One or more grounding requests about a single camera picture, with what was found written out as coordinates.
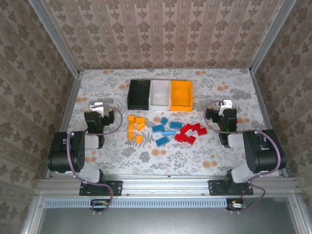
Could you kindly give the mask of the yellow plastic bin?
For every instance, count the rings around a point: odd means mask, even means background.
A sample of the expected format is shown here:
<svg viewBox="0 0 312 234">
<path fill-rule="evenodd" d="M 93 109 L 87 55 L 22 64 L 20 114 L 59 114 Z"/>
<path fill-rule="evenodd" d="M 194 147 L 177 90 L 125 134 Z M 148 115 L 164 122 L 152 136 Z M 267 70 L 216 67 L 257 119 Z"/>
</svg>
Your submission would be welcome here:
<svg viewBox="0 0 312 234">
<path fill-rule="evenodd" d="M 171 81 L 171 111 L 191 112 L 193 108 L 193 85 L 188 80 Z"/>
</svg>

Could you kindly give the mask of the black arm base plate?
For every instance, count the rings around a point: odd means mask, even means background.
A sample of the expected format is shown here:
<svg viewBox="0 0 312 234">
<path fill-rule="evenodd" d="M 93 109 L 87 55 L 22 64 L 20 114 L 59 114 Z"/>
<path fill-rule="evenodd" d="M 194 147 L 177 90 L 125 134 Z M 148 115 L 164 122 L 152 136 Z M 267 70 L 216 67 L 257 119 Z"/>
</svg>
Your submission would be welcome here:
<svg viewBox="0 0 312 234">
<path fill-rule="evenodd" d="M 209 193 L 211 196 L 218 195 L 253 195 L 253 188 L 249 183 L 233 183 L 224 180 L 209 180 Z"/>
<path fill-rule="evenodd" d="M 121 196 L 122 193 L 122 181 L 120 180 L 108 180 L 106 184 L 111 187 L 114 196 Z M 109 189 L 103 186 L 95 186 L 90 184 L 81 183 L 80 196 L 110 196 Z"/>
</svg>

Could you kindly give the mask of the small connector board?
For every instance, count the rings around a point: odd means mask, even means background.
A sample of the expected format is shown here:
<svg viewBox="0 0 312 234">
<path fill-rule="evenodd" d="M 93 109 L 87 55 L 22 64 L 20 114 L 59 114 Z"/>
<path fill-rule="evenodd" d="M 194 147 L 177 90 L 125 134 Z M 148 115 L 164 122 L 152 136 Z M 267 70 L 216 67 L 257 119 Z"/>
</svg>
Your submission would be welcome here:
<svg viewBox="0 0 312 234">
<path fill-rule="evenodd" d="M 90 201 L 91 210 L 95 212 L 102 212 L 110 203 L 109 199 L 93 199 Z"/>
<path fill-rule="evenodd" d="M 229 211 L 241 211 L 246 209 L 246 203 L 242 198 L 226 199 L 227 207 Z"/>
</svg>

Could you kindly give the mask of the aluminium table side rail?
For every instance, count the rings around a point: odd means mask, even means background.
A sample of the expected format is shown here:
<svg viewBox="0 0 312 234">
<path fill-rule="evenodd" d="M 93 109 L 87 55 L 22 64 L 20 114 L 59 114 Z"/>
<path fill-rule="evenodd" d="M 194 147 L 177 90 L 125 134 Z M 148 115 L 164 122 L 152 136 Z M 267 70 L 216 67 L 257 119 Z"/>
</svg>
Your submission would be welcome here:
<svg viewBox="0 0 312 234">
<path fill-rule="evenodd" d="M 78 92 L 79 92 L 80 87 L 81 87 L 83 75 L 84 75 L 84 71 L 80 72 L 79 75 L 76 78 L 74 78 L 73 86 L 72 86 L 72 89 L 71 89 L 71 92 L 69 95 L 69 99 L 68 99 L 68 102 L 67 102 L 67 105 L 65 108 L 62 123 L 61 123 L 60 129 L 59 129 L 60 132 L 67 132 L 67 130 L 68 130 L 69 123 L 71 120 L 71 116 L 73 113 L 73 109 L 75 106 L 75 102 L 76 102 L 76 99 L 78 97 Z"/>
<path fill-rule="evenodd" d="M 262 97 L 262 94 L 261 94 L 261 91 L 260 91 L 260 88 L 259 88 L 255 74 L 251 74 L 251 78 L 252 78 L 253 86 L 255 89 L 255 94 L 257 96 L 258 104 L 259 104 L 259 107 L 261 110 L 261 114 L 263 117 L 264 125 L 266 128 L 272 129 L 272 124 L 270 122 L 269 115 L 268 115 L 268 112 L 267 112 L 267 109 L 266 109 L 266 106 L 265 106 L 265 103 L 264 103 L 264 100 L 263 100 L 263 97 Z"/>
</svg>

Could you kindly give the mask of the white plastic bin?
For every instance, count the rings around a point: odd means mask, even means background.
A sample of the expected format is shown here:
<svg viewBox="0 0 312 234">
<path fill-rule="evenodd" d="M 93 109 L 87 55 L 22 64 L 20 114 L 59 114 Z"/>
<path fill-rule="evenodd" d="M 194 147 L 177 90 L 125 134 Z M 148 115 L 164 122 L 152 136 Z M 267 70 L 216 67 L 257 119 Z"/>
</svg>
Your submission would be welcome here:
<svg viewBox="0 0 312 234">
<path fill-rule="evenodd" d="M 149 110 L 169 111 L 171 104 L 171 81 L 151 80 Z"/>
</svg>

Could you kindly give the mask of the aluminium frame post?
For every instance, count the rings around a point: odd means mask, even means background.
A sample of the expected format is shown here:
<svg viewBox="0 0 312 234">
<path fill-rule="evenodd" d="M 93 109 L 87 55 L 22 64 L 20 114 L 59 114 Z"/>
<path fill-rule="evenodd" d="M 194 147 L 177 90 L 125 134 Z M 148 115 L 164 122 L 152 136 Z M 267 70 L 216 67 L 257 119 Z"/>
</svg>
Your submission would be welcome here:
<svg viewBox="0 0 312 234">
<path fill-rule="evenodd" d="M 73 77 L 77 78 L 79 76 L 80 69 L 77 63 L 74 61 L 74 58 L 71 55 L 68 46 L 62 38 L 60 31 L 57 29 L 57 26 L 48 14 L 48 11 L 46 10 L 44 4 L 41 0 L 29 0 L 29 2 L 33 7 L 35 13 L 39 17 L 40 21 L 42 22 L 45 30 L 52 39 L 53 43 L 55 44 L 57 50 L 62 56 Z"/>
<path fill-rule="evenodd" d="M 264 57 L 268 53 L 269 48 L 272 46 L 277 34 L 281 30 L 285 20 L 287 19 L 290 11 L 292 10 L 293 6 L 295 5 L 296 0 L 283 0 L 277 13 L 270 24 L 266 35 L 263 38 L 252 62 L 249 67 L 250 73 L 254 75 L 258 70 L 261 62 L 263 61 Z"/>
</svg>

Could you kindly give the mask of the aluminium mounting rail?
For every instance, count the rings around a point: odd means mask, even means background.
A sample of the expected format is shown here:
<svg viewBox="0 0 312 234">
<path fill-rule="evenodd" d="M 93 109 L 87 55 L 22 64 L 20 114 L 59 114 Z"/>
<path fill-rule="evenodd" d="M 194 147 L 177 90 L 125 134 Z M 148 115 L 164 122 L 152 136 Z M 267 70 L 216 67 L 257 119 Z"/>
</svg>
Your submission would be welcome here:
<svg viewBox="0 0 312 234">
<path fill-rule="evenodd" d="M 122 197 L 208 197 L 211 180 L 220 176 L 110 176 L 109 180 L 122 181 Z M 289 177 L 262 177 L 253 184 L 266 190 L 268 197 L 291 197 L 298 193 L 298 185 Z M 80 182 L 72 177 L 41 179 L 37 185 L 38 194 L 46 197 L 78 197 Z"/>
</svg>

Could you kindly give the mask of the black plastic bin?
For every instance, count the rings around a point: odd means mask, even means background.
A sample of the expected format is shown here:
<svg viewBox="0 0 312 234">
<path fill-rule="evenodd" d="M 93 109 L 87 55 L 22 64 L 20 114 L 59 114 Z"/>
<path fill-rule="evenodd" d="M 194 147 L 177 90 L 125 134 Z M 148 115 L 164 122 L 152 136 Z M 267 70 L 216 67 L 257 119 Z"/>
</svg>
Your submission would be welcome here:
<svg viewBox="0 0 312 234">
<path fill-rule="evenodd" d="M 151 81 L 147 79 L 132 79 L 127 96 L 128 110 L 149 110 Z"/>
</svg>

